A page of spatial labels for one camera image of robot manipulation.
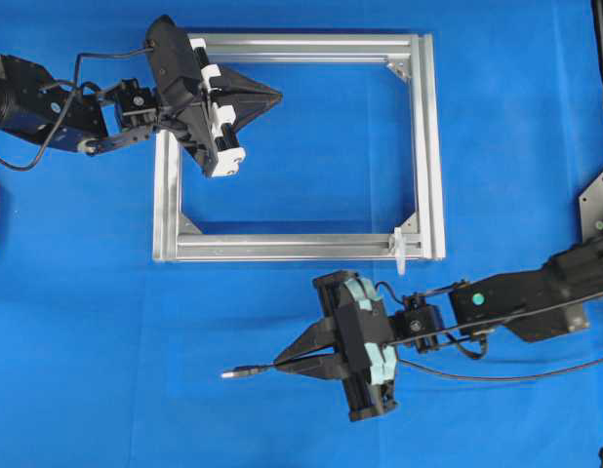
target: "blue tabletop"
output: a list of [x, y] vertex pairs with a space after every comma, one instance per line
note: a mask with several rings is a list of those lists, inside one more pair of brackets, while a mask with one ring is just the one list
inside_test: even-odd
[[[580, 239], [577, 196], [603, 169], [588, 1], [0, 2], [0, 54], [69, 77], [79, 52], [124, 52], [169, 14], [203, 28], [434, 35], [448, 257], [391, 262], [155, 264], [153, 143], [0, 167], [0, 467], [597, 466], [603, 367], [538, 383], [465, 384], [401, 370], [399, 409], [349, 423], [337, 382], [219, 372], [269, 362], [321, 311], [311, 279], [349, 267], [402, 293], [537, 268]], [[184, 202], [210, 232], [386, 232], [413, 207], [405, 91], [380, 67], [244, 65], [284, 93], [239, 134], [240, 174], [185, 161]], [[107, 86], [145, 58], [90, 61]], [[0, 134], [0, 155], [35, 147]], [[446, 301], [446, 321], [451, 311]], [[489, 357], [414, 361], [454, 373], [549, 371], [603, 356], [590, 331]]]

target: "green dot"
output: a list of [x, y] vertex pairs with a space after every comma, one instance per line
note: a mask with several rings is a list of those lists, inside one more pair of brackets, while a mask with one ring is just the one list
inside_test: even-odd
[[486, 301], [486, 298], [484, 297], [484, 294], [482, 294], [481, 292], [476, 292], [473, 295], [473, 304], [475, 305], [481, 305]]

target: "screw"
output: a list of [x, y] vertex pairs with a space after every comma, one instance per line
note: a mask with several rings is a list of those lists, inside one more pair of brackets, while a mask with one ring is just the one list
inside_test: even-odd
[[422, 323], [418, 320], [410, 322], [410, 330], [414, 333], [418, 333], [422, 330]]

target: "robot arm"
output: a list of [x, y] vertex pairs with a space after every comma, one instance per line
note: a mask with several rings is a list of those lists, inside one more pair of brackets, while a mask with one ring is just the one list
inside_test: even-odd
[[[143, 88], [136, 79], [108, 90], [78, 84], [81, 59], [136, 54], [148, 55], [157, 88]], [[167, 16], [148, 29], [144, 49], [124, 55], [81, 54], [74, 74], [71, 82], [56, 80], [41, 65], [0, 56], [0, 130], [43, 148], [95, 156], [166, 129], [206, 177], [231, 176], [245, 159], [236, 133], [282, 97], [229, 68], [210, 64], [206, 43], [193, 50], [186, 33]], [[85, 94], [86, 89], [92, 93]], [[115, 106], [121, 131], [116, 136], [107, 132], [101, 113], [105, 105]]]
[[[222, 376], [247, 376], [276, 369], [341, 380], [349, 419], [357, 421], [396, 408], [399, 344], [414, 347], [419, 353], [458, 346], [467, 357], [481, 359], [490, 333], [500, 325], [526, 342], [588, 328], [582, 303], [603, 295], [603, 231], [552, 256], [539, 270], [505, 273], [475, 283], [461, 281], [449, 288], [401, 299], [390, 290], [403, 307], [392, 316], [386, 315], [382, 297], [371, 281], [355, 272], [339, 271], [315, 279], [313, 285], [324, 318], [302, 333], [273, 364], [236, 368]], [[438, 307], [427, 303], [430, 297], [441, 293], [449, 294], [457, 321], [453, 327], [445, 328]], [[460, 331], [462, 338], [453, 337], [453, 331]], [[442, 337], [448, 341], [441, 342]], [[481, 352], [463, 347], [466, 341], [478, 343]], [[314, 354], [322, 350], [333, 352]]]

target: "aluminum frame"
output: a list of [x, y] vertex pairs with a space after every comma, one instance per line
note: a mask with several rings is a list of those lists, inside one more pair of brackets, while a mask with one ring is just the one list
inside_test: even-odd
[[433, 42], [429, 34], [189, 34], [217, 63], [384, 63], [409, 85], [416, 210], [393, 233], [208, 235], [181, 209], [181, 146], [156, 137], [153, 258], [158, 261], [442, 259], [446, 255]]

